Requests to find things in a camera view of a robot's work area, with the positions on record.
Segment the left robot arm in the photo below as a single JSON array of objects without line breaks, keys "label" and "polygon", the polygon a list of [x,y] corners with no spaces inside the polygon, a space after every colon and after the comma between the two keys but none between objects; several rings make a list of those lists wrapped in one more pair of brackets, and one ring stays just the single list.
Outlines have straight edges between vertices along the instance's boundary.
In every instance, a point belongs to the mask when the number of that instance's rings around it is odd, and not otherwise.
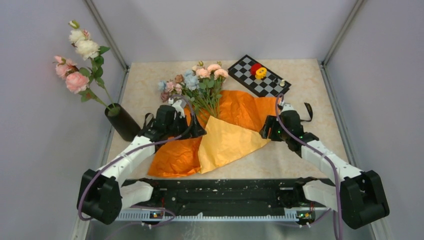
[{"label": "left robot arm", "polygon": [[161,105],[153,117],[134,137],[132,142],[111,162],[88,169],[82,176],[76,204],[83,221],[95,219],[106,225],[113,223],[123,209],[138,203],[154,207],[160,193],[145,181],[126,184],[130,174],[160,146],[177,140],[194,139],[206,134],[192,107],[185,114],[177,101]]}]

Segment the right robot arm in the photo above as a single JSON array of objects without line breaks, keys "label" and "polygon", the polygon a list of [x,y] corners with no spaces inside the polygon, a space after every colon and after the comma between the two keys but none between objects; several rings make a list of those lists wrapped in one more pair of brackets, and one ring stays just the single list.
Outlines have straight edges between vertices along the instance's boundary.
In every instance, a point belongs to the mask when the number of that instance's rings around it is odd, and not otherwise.
[{"label": "right robot arm", "polygon": [[293,200],[299,206],[317,202],[337,213],[352,229],[358,229],[390,214],[381,177],[363,171],[330,151],[311,132],[305,132],[297,111],[268,115],[259,132],[263,139],[285,142],[288,149],[315,165],[332,184],[314,177],[299,178]]}]

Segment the black ribbon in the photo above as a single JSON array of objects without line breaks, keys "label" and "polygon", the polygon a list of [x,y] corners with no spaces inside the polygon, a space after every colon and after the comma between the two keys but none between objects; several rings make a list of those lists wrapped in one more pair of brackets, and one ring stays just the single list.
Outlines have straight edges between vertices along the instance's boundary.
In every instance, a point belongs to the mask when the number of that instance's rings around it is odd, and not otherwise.
[{"label": "black ribbon", "polygon": [[[312,109],[312,106],[309,104],[309,103],[307,103],[307,102],[305,102],[304,103],[304,105],[305,105],[305,108],[306,108],[306,110],[307,110],[307,112],[308,112],[308,115],[309,115],[309,119],[301,119],[300,121],[301,122],[311,122],[312,121],[312,119],[313,119],[313,109]],[[153,123],[153,121],[154,121],[154,115],[153,115],[153,113],[151,113],[151,112],[149,112],[149,113],[147,113],[146,115],[145,115],[145,118],[144,118],[144,123],[143,123],[143,127],[142,127],[142,130],[144,129],[144,128],[146,128],[146,127],[148,127],[148,126],[150,126],[152,123]]]}]

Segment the yellow wrapping paper sheet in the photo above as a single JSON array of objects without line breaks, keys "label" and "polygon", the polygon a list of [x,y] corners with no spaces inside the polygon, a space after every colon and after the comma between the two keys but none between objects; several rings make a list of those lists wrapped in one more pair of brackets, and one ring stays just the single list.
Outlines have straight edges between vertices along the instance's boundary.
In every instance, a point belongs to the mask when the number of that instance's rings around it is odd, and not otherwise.
[{"label": "yellow wrapping paper sheet", "polygon": [[210,117],[197,156],[201,174],[239,160],[270,142],[256,131]]}]

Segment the orange paper flower bouquet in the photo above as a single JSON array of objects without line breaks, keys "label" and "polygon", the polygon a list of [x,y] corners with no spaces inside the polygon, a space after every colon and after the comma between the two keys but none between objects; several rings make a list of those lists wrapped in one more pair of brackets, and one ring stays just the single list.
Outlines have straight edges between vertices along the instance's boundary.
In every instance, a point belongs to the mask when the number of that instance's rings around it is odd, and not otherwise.
[{"label": "orange paper flower bouquet", "polygon": [[199,61],[185,73],[178,74],[170,80],[159,81],[158,90],[163,102],[168,101],[172,95],[182,95],[203,118],[208,116],[218,118],[221,91],[228,77],[229,73],[222,67],[221,61],[208,66]]}]

